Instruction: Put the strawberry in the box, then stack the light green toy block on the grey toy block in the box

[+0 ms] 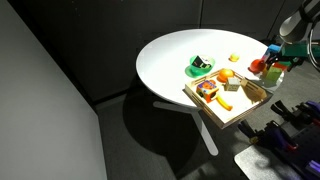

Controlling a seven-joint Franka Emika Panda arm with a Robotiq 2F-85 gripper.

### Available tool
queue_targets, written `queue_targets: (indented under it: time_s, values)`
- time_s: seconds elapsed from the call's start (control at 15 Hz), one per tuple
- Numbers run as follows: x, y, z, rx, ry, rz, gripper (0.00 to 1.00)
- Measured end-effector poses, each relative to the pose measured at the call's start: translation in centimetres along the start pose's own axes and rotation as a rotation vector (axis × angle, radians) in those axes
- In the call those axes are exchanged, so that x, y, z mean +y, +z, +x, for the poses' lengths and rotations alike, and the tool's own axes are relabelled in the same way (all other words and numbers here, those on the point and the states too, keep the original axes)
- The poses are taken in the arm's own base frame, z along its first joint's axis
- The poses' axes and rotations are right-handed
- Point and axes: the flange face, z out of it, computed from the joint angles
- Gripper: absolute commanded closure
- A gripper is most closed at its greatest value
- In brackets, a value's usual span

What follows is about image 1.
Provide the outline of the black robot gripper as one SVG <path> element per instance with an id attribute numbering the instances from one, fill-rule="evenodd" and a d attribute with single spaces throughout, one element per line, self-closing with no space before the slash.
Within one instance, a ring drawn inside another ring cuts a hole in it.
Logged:
<path id="1" fill-rule="evenodd" d="M 303 64 L 303 59 L 301 57 L 294 57 L 294 56 L 281 56 L 278 59 L 277 55 L 270 56 L 265 63 L 267 66 L 272 66 L 275 62 L 280 61 L 289 61 L 291 62 L 291 66 L 287 68 L 287 71 L 291 71 L 296 66 L 300 66 Z"/>

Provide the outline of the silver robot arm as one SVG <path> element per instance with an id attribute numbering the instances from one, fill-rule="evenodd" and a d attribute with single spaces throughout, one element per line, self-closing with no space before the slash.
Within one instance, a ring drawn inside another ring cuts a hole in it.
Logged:
<path id="1" fill-rule="evenodd" d="M 319 21 L 320 0 L 304 0 L 299 8 L 281 24 L 279 29 L 279 36 L 282 40 L 281 48 L 298 43 L 307 34 L 307 58 L 317 71 L 320 71 L 320 64 L 312 52 L 312 37 L 314 28 Z"/>

